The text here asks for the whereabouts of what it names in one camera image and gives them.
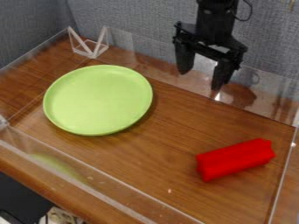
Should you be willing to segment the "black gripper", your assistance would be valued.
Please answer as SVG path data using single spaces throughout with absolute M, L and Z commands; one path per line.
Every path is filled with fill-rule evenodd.
M 196 3 L 196 23 L 174 24 L 176 66 L 180 74 L 186 74 L 193 67 L 194 54 L 216 60 L 210 89 L 217 91 L 229 82 L 248 50 L 232 36 L 234 20 L 245 22 L 248 19 L 237 18 L 238 0 L 196 0 Z

